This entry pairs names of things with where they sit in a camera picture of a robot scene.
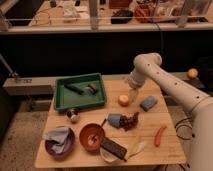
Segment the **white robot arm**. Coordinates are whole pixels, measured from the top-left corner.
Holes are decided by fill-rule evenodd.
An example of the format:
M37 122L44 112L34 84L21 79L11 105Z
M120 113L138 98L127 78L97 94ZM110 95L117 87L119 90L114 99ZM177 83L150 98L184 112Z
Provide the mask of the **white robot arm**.
M194 117L189 171L213 171L213 97L161 69L158 53L137 55L133 64L127 77L131 88L141 88L150 78Z

